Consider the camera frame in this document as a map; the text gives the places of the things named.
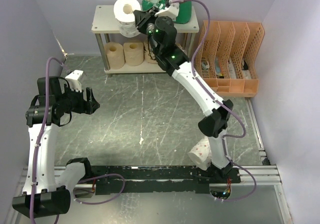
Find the white floral roll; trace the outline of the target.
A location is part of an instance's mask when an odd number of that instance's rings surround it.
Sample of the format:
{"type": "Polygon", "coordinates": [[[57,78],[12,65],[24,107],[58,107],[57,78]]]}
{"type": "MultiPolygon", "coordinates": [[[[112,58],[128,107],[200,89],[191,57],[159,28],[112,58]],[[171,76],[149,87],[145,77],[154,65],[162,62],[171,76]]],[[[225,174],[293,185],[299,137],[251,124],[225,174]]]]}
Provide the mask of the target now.
{"type": "Polygon", "coordinates": [[[137,0],[117,0],[113,6],[113,13],[122,36],[133,38],[140,33],[136,28],[134,11],[140,11],[141,5],[137,0]]]}
{"type": "Polygon", "coordinates": [[[188,153],[191,161],[201,170],[206,171],[212,163],[209,139],[204,136],[188,153]]]}

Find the plain brown roll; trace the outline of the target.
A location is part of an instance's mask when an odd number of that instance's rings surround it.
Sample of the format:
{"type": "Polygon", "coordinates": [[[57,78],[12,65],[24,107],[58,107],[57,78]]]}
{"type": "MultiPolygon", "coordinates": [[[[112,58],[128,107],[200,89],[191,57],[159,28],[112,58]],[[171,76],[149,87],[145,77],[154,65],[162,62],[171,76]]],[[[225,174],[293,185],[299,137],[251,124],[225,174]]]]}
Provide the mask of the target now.
{"type": "Polygon", "coordinates": [[[123,44],[125,63],[129,66],[138,66],[144,61],[144,44],[140,41],[125,42],[123,44]]]}
{"type": "Polygon", "coordinates": [[[117,42],[109,42],[104,45],[106,57],[110,69],[118,70],[125,65],[123,46],[117,42]]]}

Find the brown cartoon roll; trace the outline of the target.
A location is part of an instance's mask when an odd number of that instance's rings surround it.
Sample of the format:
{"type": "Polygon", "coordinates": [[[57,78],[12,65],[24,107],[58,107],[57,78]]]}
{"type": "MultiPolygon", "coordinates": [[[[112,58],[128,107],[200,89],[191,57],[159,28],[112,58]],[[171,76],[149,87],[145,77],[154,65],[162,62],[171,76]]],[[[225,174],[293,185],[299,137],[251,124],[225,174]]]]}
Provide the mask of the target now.
{"type": "Polygon", "coordinates": [[[148,40],[145,39],[143,42],[144,45],[144,60],[150,64],[157,64],[157,60],[155,55],[151,52],[150,45],[148,44],[148,40]]]}

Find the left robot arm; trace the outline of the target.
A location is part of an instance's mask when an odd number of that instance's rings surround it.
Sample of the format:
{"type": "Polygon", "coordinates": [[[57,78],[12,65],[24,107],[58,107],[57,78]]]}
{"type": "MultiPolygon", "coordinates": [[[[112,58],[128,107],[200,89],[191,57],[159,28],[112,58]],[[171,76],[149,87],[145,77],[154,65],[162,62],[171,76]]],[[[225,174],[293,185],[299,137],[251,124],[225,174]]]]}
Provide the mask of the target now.
{"type": "Polygon", "coordinates": [[[61,117],[65,114],[93,114],[100,104],[90,87],[82,88],[81,73],[62,78],[51,76],[37,80],[38,94],[27,110],[30,150],[22,194],[14,197],[12,207],[22,215],[41,218],[68,212],[71,192],[80,181],[89,183],[94,176],[86,157],[67,162],[65,170],[55,177],[55,147],[61,117]]]}

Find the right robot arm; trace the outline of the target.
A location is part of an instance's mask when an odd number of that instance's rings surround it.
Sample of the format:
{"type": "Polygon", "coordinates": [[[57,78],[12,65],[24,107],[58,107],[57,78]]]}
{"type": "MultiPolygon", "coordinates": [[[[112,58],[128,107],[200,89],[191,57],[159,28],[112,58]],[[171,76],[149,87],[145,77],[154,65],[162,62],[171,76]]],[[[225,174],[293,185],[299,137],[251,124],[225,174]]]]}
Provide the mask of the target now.
{"type": "Polygon", "coordinates": [[[179,82],[200,106],[204,118],[198,123],[200,131],[208,138],[211,149],[212,177],[223,183],[230,176],[233,165],[228,160],[223,143],[230,113],[231,100],[223,100],[196,72],[188,56],[176,45],[177,30],[168,16],[156,16],[156,10],[133,12],[137,30],[147,39],[157,64],[170,77],[179,82]]]}

